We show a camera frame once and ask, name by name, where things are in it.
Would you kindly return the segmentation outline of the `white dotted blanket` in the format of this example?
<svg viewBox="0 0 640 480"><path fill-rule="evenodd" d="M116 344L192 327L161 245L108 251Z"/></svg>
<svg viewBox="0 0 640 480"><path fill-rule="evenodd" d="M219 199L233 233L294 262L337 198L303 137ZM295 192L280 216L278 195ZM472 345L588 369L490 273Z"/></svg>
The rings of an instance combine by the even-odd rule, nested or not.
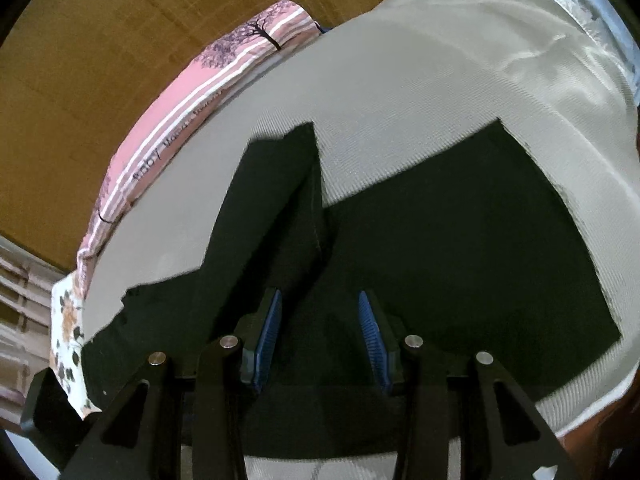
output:
<svg viewBox="0 0 640 480"><path fill-rule="evenodd" d="M634 105L639 105L639 19L624 0L561 0L584 17L591 35L611 49L623 65Z"/></svg>

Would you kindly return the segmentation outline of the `floral white pillow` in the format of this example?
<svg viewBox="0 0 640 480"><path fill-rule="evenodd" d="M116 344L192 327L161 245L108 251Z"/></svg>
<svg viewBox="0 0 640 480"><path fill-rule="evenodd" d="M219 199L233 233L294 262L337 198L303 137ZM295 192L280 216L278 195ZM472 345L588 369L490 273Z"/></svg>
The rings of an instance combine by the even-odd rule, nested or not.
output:
<svg viewBox="0 0 640 480"><path fill-rule="evenodd" d="M66 400L84 419L100 409L88 397L82 370L81 351L86 341L82 327L84 302L76 287L75 274L66 275L51 289L49 365Z"/></svg>

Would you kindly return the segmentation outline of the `black pants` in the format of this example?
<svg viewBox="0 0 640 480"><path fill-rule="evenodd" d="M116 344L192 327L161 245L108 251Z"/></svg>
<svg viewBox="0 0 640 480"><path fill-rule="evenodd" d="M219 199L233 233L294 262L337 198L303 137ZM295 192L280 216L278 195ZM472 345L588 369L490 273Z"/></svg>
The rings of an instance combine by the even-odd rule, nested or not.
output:
<svg viewBox="0 0 640 480"><path fill-rule="evenodd" d="M498 122L332 206L323 183L312 125L253 141L198 270L129 289L85 344L92 403L106 408L149 354L228 335L270 288L281 325L244 448L279 460L396 448L361 337L365 290L432 365L486 350L536 401L620 339L572 216Z"/></svg>

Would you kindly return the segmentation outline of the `wooden headboard panel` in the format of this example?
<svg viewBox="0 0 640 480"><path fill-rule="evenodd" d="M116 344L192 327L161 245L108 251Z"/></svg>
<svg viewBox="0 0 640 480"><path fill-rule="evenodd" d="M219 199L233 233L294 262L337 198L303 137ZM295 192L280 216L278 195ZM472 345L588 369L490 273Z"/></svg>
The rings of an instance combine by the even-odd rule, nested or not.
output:
<svg viewBox="0 0 640 480"><path fill-rule="evenodd" d="M191 58L278 0L32 0L1 47L1 233L70 270L114 151ZM326 26L382 0L293 0Z"/></svg>

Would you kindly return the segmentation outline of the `pink striped bolster pillow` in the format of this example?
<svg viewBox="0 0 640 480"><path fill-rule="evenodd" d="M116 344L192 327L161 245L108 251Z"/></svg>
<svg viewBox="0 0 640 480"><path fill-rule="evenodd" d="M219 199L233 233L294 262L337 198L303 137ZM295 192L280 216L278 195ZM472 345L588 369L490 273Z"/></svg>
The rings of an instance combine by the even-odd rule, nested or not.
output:
<svg viewBox="0 0 640 480"><path fill-rule="evenodd" d="M209 115L255 78L320 35L299 4L280 0L209 44L152 102L107 167L76 256L74 289L85 298L98 255L134 202Z"/></svg>

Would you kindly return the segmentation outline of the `beige bed sheet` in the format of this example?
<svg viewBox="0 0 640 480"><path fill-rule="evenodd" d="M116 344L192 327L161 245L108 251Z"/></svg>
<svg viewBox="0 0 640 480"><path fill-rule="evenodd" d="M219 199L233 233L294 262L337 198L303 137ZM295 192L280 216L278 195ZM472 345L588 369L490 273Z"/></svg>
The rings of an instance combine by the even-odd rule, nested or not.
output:
<svg viewBox="0 0 640 480"><path fill-rule="evenodd" d="M567 384L529 398L582 478L578 416L606 408L615 385L639 366L638 110L615 56L555 0L386 0L259 77L206 124L113 234L90 286L89 341L119 314L129 289L198 270L253 141L312 125L322 203L332 206L493 122L561 197L620 331ZM399 400L374 382L396 408L392 452L253 456L244 448L245 417L244 479L395 478Z"/></svg>

